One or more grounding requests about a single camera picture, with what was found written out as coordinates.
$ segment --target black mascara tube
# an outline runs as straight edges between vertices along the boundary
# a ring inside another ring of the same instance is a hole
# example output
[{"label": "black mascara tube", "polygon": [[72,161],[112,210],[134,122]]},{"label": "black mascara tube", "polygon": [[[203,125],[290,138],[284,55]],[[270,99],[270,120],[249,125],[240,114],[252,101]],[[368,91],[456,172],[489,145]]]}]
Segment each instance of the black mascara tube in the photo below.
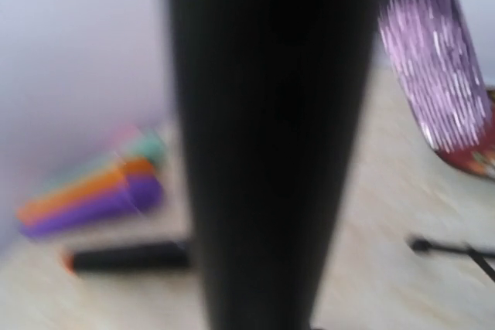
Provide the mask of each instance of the black mascara tube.
[{"label": "black mascara tube", "polygon": [[189,241],[164,241],[80,250],[65,253],[62,259],[64,266],[75,274],[187,270],[192,267]]},{"label": "black mascara tube", "polygon": [[170,0],[212,330],[307,330],[377,0]]}]

